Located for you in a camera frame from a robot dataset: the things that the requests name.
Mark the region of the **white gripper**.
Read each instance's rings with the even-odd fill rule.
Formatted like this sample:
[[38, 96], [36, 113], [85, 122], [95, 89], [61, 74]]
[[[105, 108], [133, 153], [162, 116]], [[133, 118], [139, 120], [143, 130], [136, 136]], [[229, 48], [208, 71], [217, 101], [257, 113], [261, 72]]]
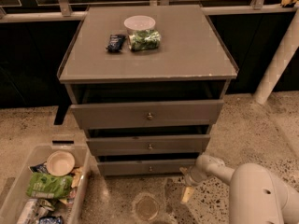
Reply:
[[195, 191], [194, 187], [206, 180], [206, 174], [201, 172], [195, 166], [189, 167], [188, 169], [185, 167], [180, 167], [179, 170], [184, 175], [185, 183], [187, 185], [182, 191], [181, 202], [187, 203]]

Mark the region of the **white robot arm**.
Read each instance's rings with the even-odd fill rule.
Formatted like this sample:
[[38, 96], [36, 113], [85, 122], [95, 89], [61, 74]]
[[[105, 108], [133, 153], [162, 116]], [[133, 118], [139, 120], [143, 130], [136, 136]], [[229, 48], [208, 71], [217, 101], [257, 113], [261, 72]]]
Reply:
[[299, 192], [259, 164], [233, 169], [202, 154], [193, 166], [179, 170], [185, 180], [182, 203], [204, 180], [215, 176], [229, 187], [230, 224], [299, 224]]

